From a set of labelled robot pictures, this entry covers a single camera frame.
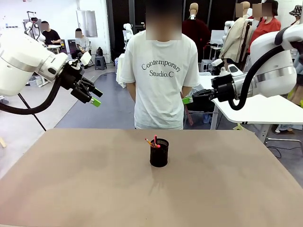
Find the black t-shirt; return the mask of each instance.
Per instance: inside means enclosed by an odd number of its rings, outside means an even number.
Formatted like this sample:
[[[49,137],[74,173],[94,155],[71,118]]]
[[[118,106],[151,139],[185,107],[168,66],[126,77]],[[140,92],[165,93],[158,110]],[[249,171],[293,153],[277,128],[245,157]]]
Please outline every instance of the black t-shirt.
[[[44,31],[42,32],[42,35],[45,36],[45,44],[47,45],[61,45],[61,44],[53,44],[51,41],[57,41],[58,39],[60,39],[60,36],[58,35],[58,33],[55,30],[52,30],[47,32]]]

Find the black backpack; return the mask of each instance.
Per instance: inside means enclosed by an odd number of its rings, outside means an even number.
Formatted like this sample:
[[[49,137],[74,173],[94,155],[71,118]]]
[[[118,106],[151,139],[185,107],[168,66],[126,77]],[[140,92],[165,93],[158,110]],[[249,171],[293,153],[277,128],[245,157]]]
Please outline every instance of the black backpack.
[[[97,56],[103,56],[103,50],[101,47],[99,47],[96,51]]]

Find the wall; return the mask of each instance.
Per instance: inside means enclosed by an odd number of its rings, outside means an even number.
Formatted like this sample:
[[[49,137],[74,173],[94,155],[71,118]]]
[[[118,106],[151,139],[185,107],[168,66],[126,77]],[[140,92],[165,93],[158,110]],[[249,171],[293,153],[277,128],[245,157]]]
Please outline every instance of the wall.
[[[295,17],[289,14],[296,5],[302,5],[303,0],[277,0],[279,2],[277,19],[281,21],[282,29],[290,26],[294,21]]]
[[[106,0],[0,0],[0,27],[19,26],[22,31],[23,20],[28,19],[27,11],[37,12],[39,19],[46,20],[50,28],[56,30],[67,44],[68,39],[75,39],[75,29],[78,28],[76,10],[94,10],[98,37],[89,38],[93,47],[92,53],[100,46],[103,49],[106,61],[110,61],[110,46],[107,23]]]

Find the dark red garment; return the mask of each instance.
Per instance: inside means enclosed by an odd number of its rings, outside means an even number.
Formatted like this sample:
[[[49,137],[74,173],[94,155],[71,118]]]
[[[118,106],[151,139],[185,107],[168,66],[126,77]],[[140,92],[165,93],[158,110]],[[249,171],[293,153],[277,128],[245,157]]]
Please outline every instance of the dark red garment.
[[[264,35],[269,32],[280,31],[280,30],[281,30],[281,22],[278,21],[275,17],[268,24],[265,24],[265,20],[262,20],[251,37],[250,46],[252,42],[254,42],[261,35]]]
[[[187,19],[182,23],[182,33],[191,38],[198,49],[198,59],[201,61],[203,57],[203,48],[210,40],[211,33],[207,25],[199,19]]]

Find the black mesh pencil cup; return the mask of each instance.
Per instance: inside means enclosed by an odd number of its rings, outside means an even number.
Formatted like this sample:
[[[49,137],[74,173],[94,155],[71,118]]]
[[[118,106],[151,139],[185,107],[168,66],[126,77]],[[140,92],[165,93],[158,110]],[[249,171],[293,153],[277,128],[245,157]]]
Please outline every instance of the black mesh pencil cup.
[[[164,139],[157,139],[157,145],[160,145],[160,148],[151,147],[150,163],[154,167],[164,167],[168,162],[169,143]]]

